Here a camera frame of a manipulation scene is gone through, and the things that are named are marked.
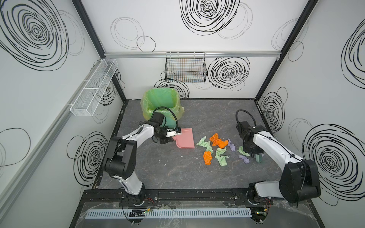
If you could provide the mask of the pink plastic dustpan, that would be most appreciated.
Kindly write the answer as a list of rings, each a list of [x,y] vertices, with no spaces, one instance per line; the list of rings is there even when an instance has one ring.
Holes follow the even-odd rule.
[[[181,134],[173,136],[176,146],[180,149],[194,149],[194,135],[192,128],[182,128]]]

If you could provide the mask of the teal hand brush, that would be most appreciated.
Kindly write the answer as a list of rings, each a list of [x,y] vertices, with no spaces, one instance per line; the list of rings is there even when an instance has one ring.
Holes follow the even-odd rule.
[[[264,154],[256,154],[255,159],[257,163],[263,163],[263,156]]]

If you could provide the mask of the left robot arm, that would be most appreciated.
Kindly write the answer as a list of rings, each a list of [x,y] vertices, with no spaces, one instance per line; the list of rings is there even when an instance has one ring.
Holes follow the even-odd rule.
[[[133,204],[141,205],[145,201],[145,185],[135,173],[138,147],[150,138],[155,143],[166,144],[181,133],[175,113],[168,107],[157,107],[150,119],[140,123],[136,130],[110,139],[102,160],[103,171],[122,184]]]

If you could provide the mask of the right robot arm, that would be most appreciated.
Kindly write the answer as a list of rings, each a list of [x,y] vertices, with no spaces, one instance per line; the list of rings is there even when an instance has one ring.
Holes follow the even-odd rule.
[[[259,181],[248,187],[247,198],[251,204],[259,204],[269,198],[286,200],[289,203],[299,203],[304,200],[321,196],[318,167],[312,160],[295,155],[262,125],[254,121],[239,121],[240,112],[235,114],[236,129],[243,141],[242,150],[250,157],[267,154],[281,169],[278,181]]]

